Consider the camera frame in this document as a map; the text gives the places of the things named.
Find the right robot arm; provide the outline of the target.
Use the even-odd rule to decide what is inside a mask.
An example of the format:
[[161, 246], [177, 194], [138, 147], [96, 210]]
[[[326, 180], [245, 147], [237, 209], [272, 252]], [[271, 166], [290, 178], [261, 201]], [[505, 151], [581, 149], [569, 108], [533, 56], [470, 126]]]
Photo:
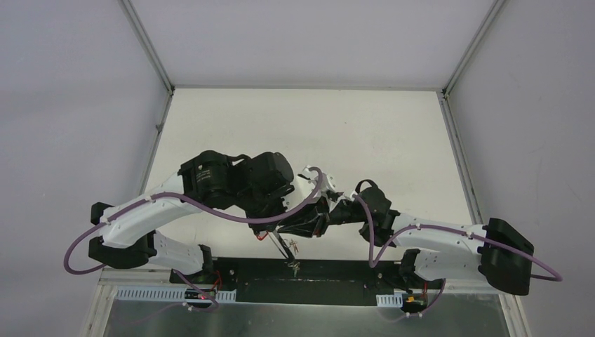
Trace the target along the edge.
[[507, 221], [461, 225], [422, 219], [392, 208], [372, 180], [355, 187], [355, 199], [327, 192], [315, 204], [279, 221], [280, 233], [320, 237], [331, 225], [361, 223], [359, 234], [383, 254], [403, 247], [399, 281], [409, 288], [423, 281], [465, 279], [486, 282], [516, 296], [530, 291], [533, 244]]

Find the red key tag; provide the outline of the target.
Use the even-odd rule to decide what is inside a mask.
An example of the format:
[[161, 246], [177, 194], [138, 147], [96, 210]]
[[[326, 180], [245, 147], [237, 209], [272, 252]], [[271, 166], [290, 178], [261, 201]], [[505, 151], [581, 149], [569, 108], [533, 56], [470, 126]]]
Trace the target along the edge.
[[268, 233], [268, 232], [264, 232], [264, 233], [257, 234], [255, 237], [256, 237], [256, 239], [257, 239], [258, 241], [262, 241], [262, 240], [264, 240], [265, 238], [267, 238], [267, 237], [268, 237], [268, 235], [269, 235], [269, 233]]

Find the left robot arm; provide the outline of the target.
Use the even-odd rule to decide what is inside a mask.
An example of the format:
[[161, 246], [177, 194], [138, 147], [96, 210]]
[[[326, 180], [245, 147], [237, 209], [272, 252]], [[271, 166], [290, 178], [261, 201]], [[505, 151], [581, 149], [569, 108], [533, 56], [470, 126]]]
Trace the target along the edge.
[[271, 228], [301, 209], [287, 196], [294, 192], [293, 170], [278, 152], [231, 157], [208, 150], [183, 163], [178, 172], [140, 197], [120, 206], [92, 208], [102, 228], [88, 243], [93, 260], [114, 269], [148, 263], [189, 275], [197, 284], [213, 278], [210, 248], [169, 239], [158, 228], [195, 213], [210, 213], [256, 232]]

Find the green key tag with key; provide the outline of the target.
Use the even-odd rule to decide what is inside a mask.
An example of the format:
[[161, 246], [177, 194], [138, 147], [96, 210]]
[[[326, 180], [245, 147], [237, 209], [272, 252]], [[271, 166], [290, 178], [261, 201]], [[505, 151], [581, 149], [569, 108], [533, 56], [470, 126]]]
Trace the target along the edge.
[[289, 268], [292, 268], [293, 270], [299, 270], [300, 269], [300, 262], [299, 261], [293, 261], [291, 263], [288, 264]]

